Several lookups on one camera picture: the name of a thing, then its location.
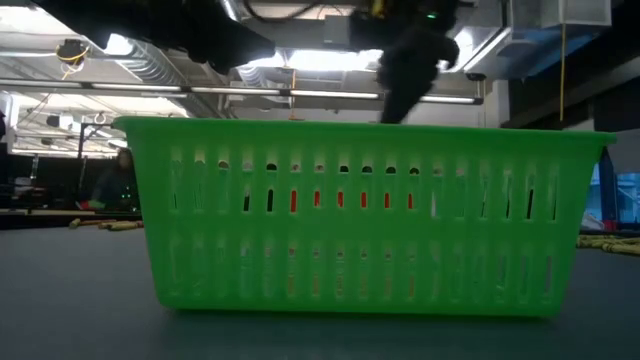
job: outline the green plastic basket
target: green plastic basket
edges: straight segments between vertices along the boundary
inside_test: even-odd
[[[545,316],[614,136],[120,118],[172,308]]]

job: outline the window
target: window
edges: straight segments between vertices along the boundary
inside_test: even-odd
[[[640,174],[618,175],[618,222],[638,223],[640,221]]]
[[[600,197],[600,170],[599,165],[593,168],[593,176],[589,185],[589,195],[587,196],[587,213],[602,221],[602,199]]]

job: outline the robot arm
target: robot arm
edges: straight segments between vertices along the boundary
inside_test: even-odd
[[[219,73],[271,57],[275,44],[226,15],[215,0],[33,0],[74,31],[105,48],[112,33],[186,51]],[[243,0],[249,13],[262,21]],[[322,0],[314,0],[292,16]],[[459,49],[446,37],[456,22],[458,0],[365,0],[349,17],[352,50],[382,49],[378,81],[387,91],[381,122],[400,123],[438,75],[453,66]]]
[[[460,49],[446,33],[457,0],[372,0],[351,18],[352,41],[383,49],[378,82],[387,91],[380,122],[398,124],[428,93],[440,60],[453,67]]]

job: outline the ceiling light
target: ceiling light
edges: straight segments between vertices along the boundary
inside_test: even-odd
[[[77,156],[77,151],[61,151],[61,150],[40,150],[40,149],[11,149],[13,154],[44,154],[44,155],[65,155]],[[83,151],[82,155],[86,156],[104,156],[112,157],[118,155],[115,151]]]
[[[171,98],[171,99],[186,99],[188,97],[187,94],[167,94],[167,93],[140,93],[140,95],[144,97],[153,97],[153,98],[165,97],[165,98]]]
[[[473,104],[474,98],[463,98],[453,96],[423,96],[420,98],[420,102],[432,102],[432,103],[448,103],[448,104]]]
[[[244,66],[252,66],[252,67],[284,67],[285,62],[284,58],[280,54],[280,52],[276,51],[276,53],[270,58],[253,60],[247,63]]]
[[[464,71],[471,70],[474,66],[476,66],[480,62],[480,60],[484,59],[487,55],[489,55],[489,53],[493,51],[493,49],[495,49],[496,46],[498,46],[502,42],[502,40],[504,40],[507,36],[509,36],[509,34],[511,34],[511,28],[506,28],[502,30],[502,32],[498,34],[498,36],[496,36],[495,39],[493,39],[493,41],[491,41],[491,43],[489,43],[484,49],[482,49],[480,53],[476,54],[476,56],[474,56],[471,59],[471,61],[469,61],[463,67],[463,70]]]
[[[297,70],[353,71],[365,70],[369,62],[353,52],[297,50],[288,65]]]
[[[137,84],[93,84],[96,89],[140,90],[140,91],[180,91],[180,86],[137,85]]]
[[[133,52],[133,44],[124,36],[111,34],[109,42],[107,42],[107,48],[104,49],[104,52],[109,55],[129,55]]]
[[[312,90],[291,90],[293,96],[309,96],[323,98],[341,98],[341,99],[371,99],[375,100],[380,97],[375,93],[352,93],[343,91],[312,91]]]
[[[382,57],[382,50],[363,50],[358,53],[358,57],[366,62],[377,63]]]
[[[227,13],[227,16],[231,18],[233,21],[238,21],[238,15],[233,10],[233,6],[231,6],[230,0],[222,0],[222,6],[224,6],[224,12]]]
[[[124,140],[109,140],[107,141],[107,144],[119,147],[119,148],[126,148],[129,144],[124,141]]]
[[[227,95],[280,95],[277,89],[259,88],[217,88],[217,87],[192,87],[195,93],[227,94]]]
[[[58,88],[81,88],[82,85],[73,81],[38,81],[20,79],[0,79],[0,85],[7,86],[29,86],[29,87],[58,87]]]

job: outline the gray table surface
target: gray table surface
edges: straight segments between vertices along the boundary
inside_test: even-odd
[[[141,230],[0,231],[0,359],[640,359],[639,275],[580,250],[549,320],[181,312]]]

